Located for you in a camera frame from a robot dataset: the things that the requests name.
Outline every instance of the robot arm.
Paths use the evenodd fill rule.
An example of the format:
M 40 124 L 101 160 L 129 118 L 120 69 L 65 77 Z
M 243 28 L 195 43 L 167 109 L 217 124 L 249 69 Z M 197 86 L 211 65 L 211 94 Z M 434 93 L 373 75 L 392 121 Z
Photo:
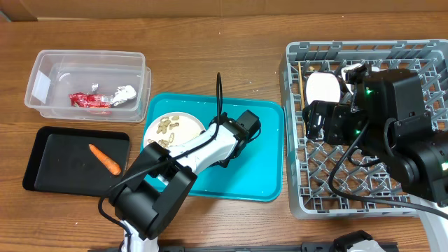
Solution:
M 115 214 L 131 230 L 131 252 L 158 251 L 157 237 L 171 223 L 183 201 L 190 192 L 197 175 L 211 165 L 227 167 L 232 158 L 239 156 L 253 135 L 260 130 L 258 116 L 247 110 L 237 120 L 223 113 L 216 123 L 212 120 L 209 129 L 197 138 L 168 150 L 157 143 L 151 143 L 143 149 L 123 180 L 142 172 L 151 165 L 160 164 L 194 147 L 201 146 L 214 135 L 216 138 L 206 146 L 167 162 L 148 174 L 158 177 L 167 187 L 158 192 L 142 174 L 111 192 L 109 203 L 115 207 Z M 128 239 L 122 251 L 126 251 Z
M 402 202 L 402 207 L 418 210 L 431 251 L 446 251 L 448 132 L 433 131 L 431 112 L 421 98 L 418 74 L 407 69 L 370 73 L 368 67 L 363 67 L 350 70 L 346 79 L 356 86 L 351 104 L 313 101 L 304 109 L 307 137 L 317 139 L 323 130 L 326 143 L 352 146 L 356 142 L 363 155 L 377 157 L 368 166 L 383 162 L 391 178 L 411 196 L 412 203 L 438 214 Z M 359 129 L 364 126 L 365 133 L 361 134 Z M 372 201 L 356 195 L 345 197 Z

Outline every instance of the white plate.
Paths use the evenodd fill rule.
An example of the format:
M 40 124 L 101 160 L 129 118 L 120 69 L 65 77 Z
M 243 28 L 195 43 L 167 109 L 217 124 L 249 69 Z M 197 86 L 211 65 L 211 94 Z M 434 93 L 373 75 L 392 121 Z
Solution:
M 332 73 L 312 73 L 305 87 L 307 103 L 313 101 L 339 102 L 341 90 L 339 81 Z
M 173 116 L 178 116 L 179 120 L 172 120 Z M 157 133 L 159 128 L 160 120 L 163 117 L 168 117 L 171 120 L 171 123 L 179 123 L 178 127 L 174 127 L 173 129 L 167 128 L 167 133 L 163 134 L 163 132 Z M 150 142 L 148 140 L 152 140 L 154 142 L 158 142 L 159 140 L 169 140 L 169 136 L 171 133 L 174 133 L 174 140 L 172 143 L 168 145 L 177 146 L 179 144 L 184 144 L 191 139 L 199 136 L 201 132 L 205 130 L 203 124 L 194 116 L 184 113 L 184 112 L 171 112 L 166 113 L 164 115 L 159 116 L 155 119 L 146 129 L 145 137 L 143 138 L 143 147 L 146 147 Z

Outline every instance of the carrot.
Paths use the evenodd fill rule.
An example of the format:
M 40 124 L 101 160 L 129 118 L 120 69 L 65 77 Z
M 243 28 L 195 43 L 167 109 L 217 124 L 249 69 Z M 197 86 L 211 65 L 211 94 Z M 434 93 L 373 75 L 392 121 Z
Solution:
M 102 153 L 95 147 L 93 144 L 89 144 L 89 148 L 92 151 L 93 155 L 98 158 L 101 163 L 113 174 L 120 175 L 121 169 L 120 165 L 118 165 L 115 161 L 113 161 L 110 157 L 106 156 L 106 154 Z

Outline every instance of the dish rack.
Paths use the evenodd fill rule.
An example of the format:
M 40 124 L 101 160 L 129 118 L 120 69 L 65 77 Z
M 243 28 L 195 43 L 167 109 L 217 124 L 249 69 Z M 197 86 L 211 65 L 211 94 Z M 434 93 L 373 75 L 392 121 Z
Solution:
M 421 41 L 321 41 L 293 42 L 286 47 L 279 66 L 281 104 L 285 112 L 287 151 L 286 171 L 290 210 L 296 218 L 332 218 L 339 216 L 416 216 L 413 209 L 351 201 L 331 192 L 328 176 L 347 149 L 310 141 L 302 120 L 303 83 L 314 72 L 340 74 L 356 63 L 368 63 L 382 69 L 404 68 L 417 72 L 422 97 L 431 112 L 434 130 L 448 126 L 448 55 L 447 40 Z M 372 161 L 353 155 L 362 163 Z M 369 168 L 345 161 L 335 177 L 339 189 L 348 193 L 385 200 L 410 202 L 400 184 L 390 178 L 384 164 Z

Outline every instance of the blue tray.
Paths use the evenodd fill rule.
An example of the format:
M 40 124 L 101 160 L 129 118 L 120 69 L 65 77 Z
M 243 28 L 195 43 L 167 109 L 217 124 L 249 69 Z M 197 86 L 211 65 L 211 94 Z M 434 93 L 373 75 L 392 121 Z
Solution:
M 238 158 L 231 160 L 227 168 L 209 167 L 200 173 L 190 195 L 262 202 L 279 196 L 283 176 L 283 110 L 271 101 L 223 100 L 223 112 L 230 118 L 237 119 L 247 109 L 260 117 L 261 135 L 248 144 Z M 150 102 L 145 131 L 156 118 L 170 112 L 189 113 L 208 128 L 216 116 L 216 97 L 159 94 Z M 157 190 L 165 188 L 157 178 L 146 176 L 145 179 Z

